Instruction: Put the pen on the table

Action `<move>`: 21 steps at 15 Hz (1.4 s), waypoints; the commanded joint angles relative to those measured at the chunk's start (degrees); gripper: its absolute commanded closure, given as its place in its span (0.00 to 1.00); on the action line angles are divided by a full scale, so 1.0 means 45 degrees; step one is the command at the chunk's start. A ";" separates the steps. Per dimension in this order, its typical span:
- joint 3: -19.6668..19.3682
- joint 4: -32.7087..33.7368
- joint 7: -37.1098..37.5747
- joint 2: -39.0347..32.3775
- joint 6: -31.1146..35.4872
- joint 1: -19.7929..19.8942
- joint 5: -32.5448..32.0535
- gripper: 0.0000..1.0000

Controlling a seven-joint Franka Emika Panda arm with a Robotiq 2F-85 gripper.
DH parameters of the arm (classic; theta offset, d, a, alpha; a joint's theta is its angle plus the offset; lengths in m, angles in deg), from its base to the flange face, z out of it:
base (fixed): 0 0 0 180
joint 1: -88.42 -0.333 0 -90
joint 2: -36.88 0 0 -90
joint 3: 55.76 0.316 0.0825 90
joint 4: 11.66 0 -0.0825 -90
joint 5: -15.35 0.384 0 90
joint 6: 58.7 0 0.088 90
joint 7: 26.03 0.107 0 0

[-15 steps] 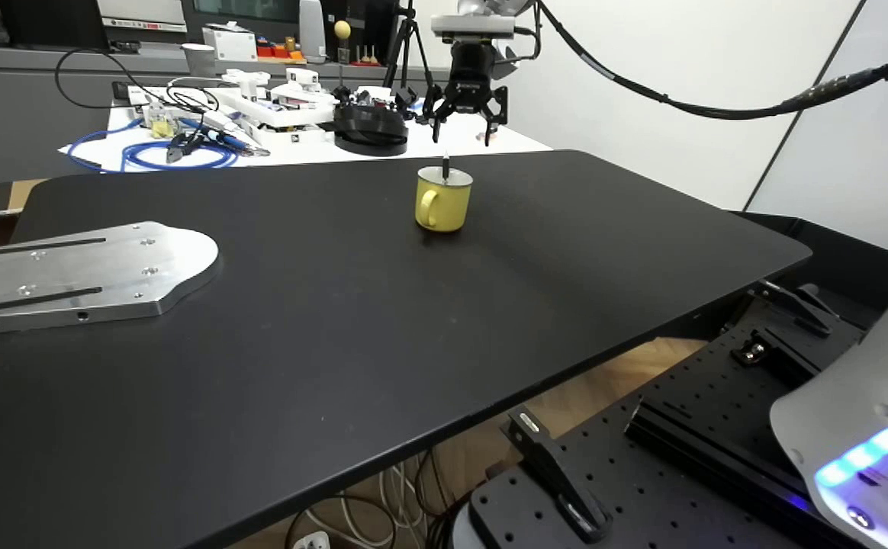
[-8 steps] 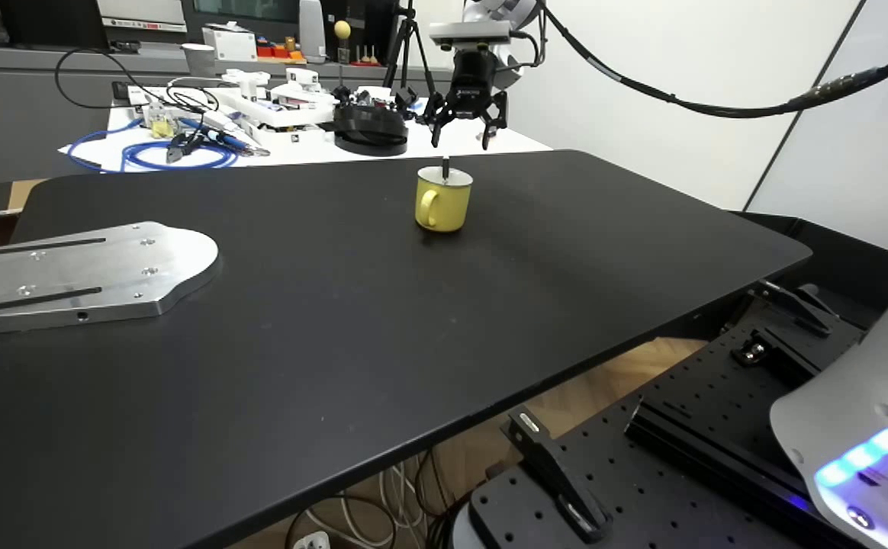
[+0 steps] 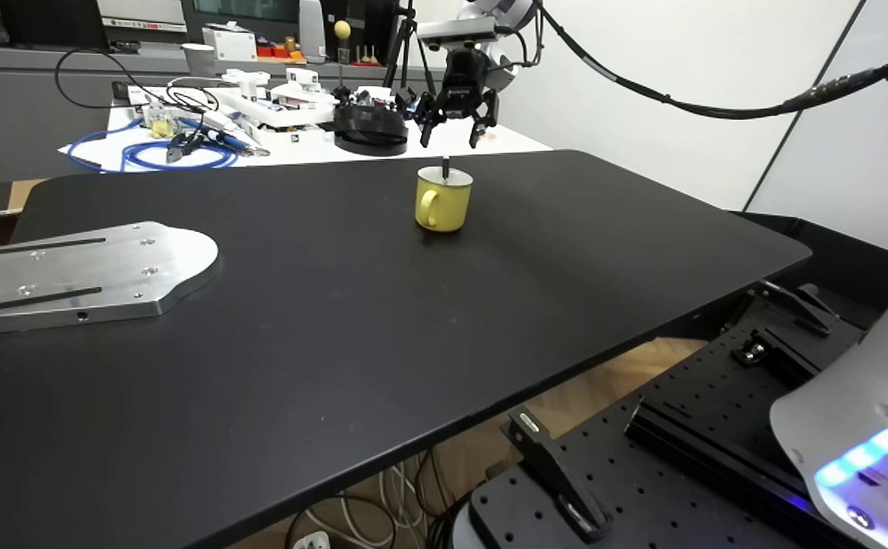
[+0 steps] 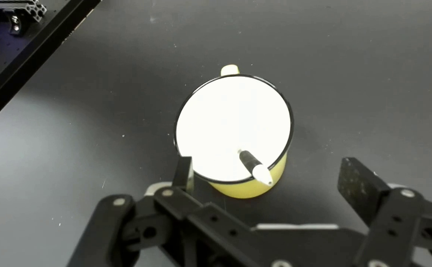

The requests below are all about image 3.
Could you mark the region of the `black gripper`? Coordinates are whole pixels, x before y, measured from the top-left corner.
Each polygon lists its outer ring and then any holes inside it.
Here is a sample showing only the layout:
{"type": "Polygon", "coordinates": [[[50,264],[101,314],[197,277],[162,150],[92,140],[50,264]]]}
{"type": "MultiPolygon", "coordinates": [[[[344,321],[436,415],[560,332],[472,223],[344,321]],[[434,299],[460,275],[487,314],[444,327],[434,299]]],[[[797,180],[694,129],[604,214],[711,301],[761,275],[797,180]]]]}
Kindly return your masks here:
{"type": "Polygon", "coordinates": [[[425,94],[414,113],[417,142],[428,146],[447,109],[472,109],[469,146],[499,124],[499,94],[514,81],[514,67],[481,48],[451,48],[439,94],[425,94]]]}

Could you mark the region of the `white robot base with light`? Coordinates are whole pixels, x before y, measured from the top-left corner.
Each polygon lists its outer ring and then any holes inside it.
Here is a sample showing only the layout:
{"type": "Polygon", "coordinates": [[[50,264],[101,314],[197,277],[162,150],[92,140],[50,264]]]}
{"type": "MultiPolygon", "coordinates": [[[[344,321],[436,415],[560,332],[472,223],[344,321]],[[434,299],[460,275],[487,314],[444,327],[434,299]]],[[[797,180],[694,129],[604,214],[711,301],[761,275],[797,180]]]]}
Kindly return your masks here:
{"type": "Polygon", "coordinates": [[[824,520],[888,549],[888,311],[822,374],[776,400],[768,427],[824,520]]]}

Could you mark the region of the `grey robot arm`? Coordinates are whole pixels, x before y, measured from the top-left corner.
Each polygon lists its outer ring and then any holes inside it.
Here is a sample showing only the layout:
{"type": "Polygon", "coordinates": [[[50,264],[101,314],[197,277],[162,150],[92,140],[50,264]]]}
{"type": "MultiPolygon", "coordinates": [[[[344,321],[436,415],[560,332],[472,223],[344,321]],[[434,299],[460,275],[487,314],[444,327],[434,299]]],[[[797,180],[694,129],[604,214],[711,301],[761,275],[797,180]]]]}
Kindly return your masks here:
{"type": "Polygon", "coordinates": [[[468,0],[456,18],[417,30],[420,47],[447,51],[444,81],[417,107],[420,142],[448,118],[469,118],[469,142],[499,124],[499,94],[524,60],[496,56],[491,41],[520,33],[534,15],[538,0],[468,0]]]}

